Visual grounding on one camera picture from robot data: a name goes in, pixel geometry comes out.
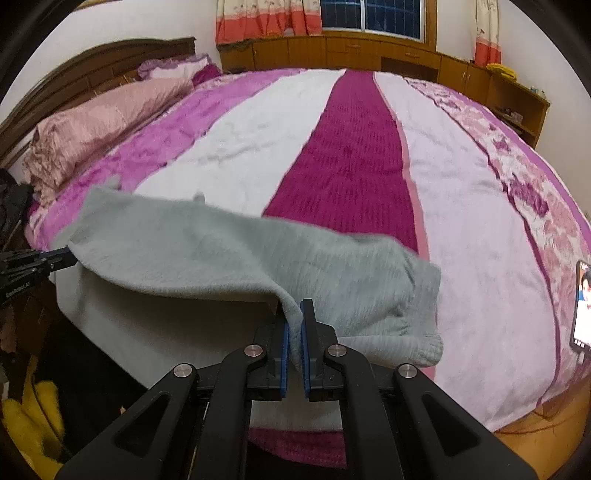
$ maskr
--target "wooden dresser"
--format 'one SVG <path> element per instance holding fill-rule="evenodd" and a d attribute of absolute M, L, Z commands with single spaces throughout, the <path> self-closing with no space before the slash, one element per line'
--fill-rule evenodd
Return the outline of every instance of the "wooden dresser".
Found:
<path fill-rule="evenodd" d="M 228 72 L 286 67 L 350 68 L 398 73 L 446 85 L 487 106 L 536 146 L 550 104 L 519 83 L 472 63 L 433 51 L 427 44 L 386 35 L 324 31 L 316 37 L 267 38 L 219 47 Z M 506 109 L 523 116 L 521 122 Z"/>

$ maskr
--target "gray cloth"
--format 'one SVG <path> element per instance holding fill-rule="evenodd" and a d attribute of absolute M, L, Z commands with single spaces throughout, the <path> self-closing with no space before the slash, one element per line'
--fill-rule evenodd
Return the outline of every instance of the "gray cloth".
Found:
<path fill-rule="evenodd" d="M 100 187 L 88 195 L 68 246 L 87 269 L 139 293 L 276 295 L 296 366 L 303 298 L 314 300 L 318 320 L 335 328 L 340 343 L 370 361 L 434 365 L 441 358 L 439 270 L 386 236 L 341 235 Z"/>

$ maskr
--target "black bag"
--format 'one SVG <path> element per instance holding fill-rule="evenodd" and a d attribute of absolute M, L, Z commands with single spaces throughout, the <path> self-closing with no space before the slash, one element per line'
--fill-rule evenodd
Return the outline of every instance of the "black bag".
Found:
<path fill-rule="evenodd" d="M 17 185 L 8 170 L 0 168 L 0 249 L 4 249 L 31 206 L 33 187 Z"/>

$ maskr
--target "bed frame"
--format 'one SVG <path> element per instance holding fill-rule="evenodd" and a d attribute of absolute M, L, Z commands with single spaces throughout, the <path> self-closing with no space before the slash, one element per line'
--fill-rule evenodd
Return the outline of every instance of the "bed frame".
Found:
<path fill-rule="evenodd" d="M 63 63 L 35 85 L 0 124 L 0 168 L 14 164 L 28 145 L 20 143 L 45 117 L 134 81 L 145 60 L 193 54 L 194 42 L 192 37 L 123 40 L 91 48 Z"/>

